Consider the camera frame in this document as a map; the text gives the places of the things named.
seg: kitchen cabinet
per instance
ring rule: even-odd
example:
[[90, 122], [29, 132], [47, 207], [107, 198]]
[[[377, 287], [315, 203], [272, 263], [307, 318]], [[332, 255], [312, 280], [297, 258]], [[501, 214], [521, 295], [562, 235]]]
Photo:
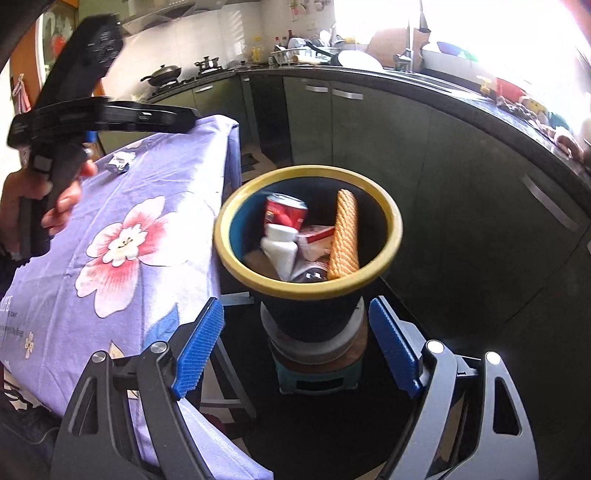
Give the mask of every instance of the kitchen cabinet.
[[201, 116], [225, 115], [240, 124], [240, 143], [251, 143], [251, 130], [238, 76], [193, 88], [195, 107]]
[[80, 0], [78, 4], [78, 22], [92, 15], [118, 14], [119, 18], [129, 15], [128, 0]]
[[283, 78], [295, 165], [332, 165], [330, 82]]
[[431, 336], [479, 356], [566, 262], [589, 219], [481, 130], [438, 111], [427, 130], [407, 282], [395, 291]]
[[191, 90], [185, 90], [184, 92], [159, 100], [156, 102], [156, 105], [186, 106], [189, 108], [195, 108], [195, 98]]
[[[490, 347], [503, 357], [535, 435], [543, 478], [584, 478], [591, 447], [589, 357], [591, 231]], [[572, 465], [565, 458], [584, 459]]]
[[261, 151], [278, 167], [292, 165], [283, 78], [277, 75], [251, 75], [250, 78]]
[[338, 82], [330, 86], [333, 165], [380, 184], [402, 214], [402, 244], [384, 277], [396, 293], [403, 293], [412, 268], [414, 205], [433, 110], [366, 87]]
[[248, 118], [248, 126], [251, 130], [252, 145], [261, 148], [261, 141], [258, 136], [258, 127], [256, 125], [255, 105], [252, 101], [251, 78], [248, 75], [240, 76], [242, 84], [242, 96], [244, 98], [244, 108], [246, 109], [246, 117]]

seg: pot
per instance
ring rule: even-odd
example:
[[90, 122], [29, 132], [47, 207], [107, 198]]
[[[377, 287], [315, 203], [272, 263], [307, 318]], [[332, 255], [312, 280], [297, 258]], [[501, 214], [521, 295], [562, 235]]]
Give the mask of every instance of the pot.
[[179, 75], [181, 75], [181, 67], [177, 67], [176, 65], [161, 65], [152, 75], [142, 78], [140, 82], [148, 80], [148, 83], [152, 87], [160, 87], [168, 82], [175, 81]]

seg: pink flower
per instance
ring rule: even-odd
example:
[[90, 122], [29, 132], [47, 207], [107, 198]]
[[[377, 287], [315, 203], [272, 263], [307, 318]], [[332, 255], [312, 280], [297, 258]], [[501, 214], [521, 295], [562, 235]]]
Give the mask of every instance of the pink flower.
[[86, 250], [93, 260], [82, 268], [76, 291], [86, 297], [96, 290], [95, 311], [100, 318], [129, 306], [140, 262], [172, 267], [186, 261], [180, 216], [170, 212], [158, 218], [164, 200], [160, 196], [136, 205], [123, 223], [103, 228]]

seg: trash can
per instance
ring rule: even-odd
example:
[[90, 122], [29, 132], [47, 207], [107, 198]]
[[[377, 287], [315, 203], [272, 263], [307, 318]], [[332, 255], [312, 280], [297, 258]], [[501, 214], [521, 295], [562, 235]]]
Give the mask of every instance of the trash can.
[[[360, 269], [344, 278], [298, 284], [263, 277], [242, 263], [264, 235], [267, 196], [284, 193], [308, 206], [305, 225], [334, 225], [340, 189], [350, 190], [358, 205]], [[302, 342], [323, 342], [349, 321], [359, 289], [384, 272], [402, 240], [402, 217], [392, 197], [357, 173], [328, 166], [281, 168], [251, 180], [226, 201], [217, 217], [214, 241], [223, 265], [252, 289], [279, 328]]]

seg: yellow rim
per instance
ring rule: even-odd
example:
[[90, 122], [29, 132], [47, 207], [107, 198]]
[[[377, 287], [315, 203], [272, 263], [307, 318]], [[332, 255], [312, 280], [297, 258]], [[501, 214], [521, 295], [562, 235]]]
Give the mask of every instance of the yellow rim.
[[[330, 177], [345, 181], [370, 194], [386, 216], [388, 240], [370, 263], [354, 274], [321, 283], [289, 283], [263, 277], [243, 265], [230, 245], [230, 226], [238, 209], [259, 190], [281, 180], [298, 177]], [[392, 197], [377, 183], [358, 173], [342, 168], [301, 165], [280, 168], [249, 181], [226, 201], [217, 217], [213, 239], [223, 265], [239, 281], [261, 293], [290, 300], [323, 300], [340, 297], [367, 285], [381, 275], [391, 263], [402, 240], [402, 217]]]

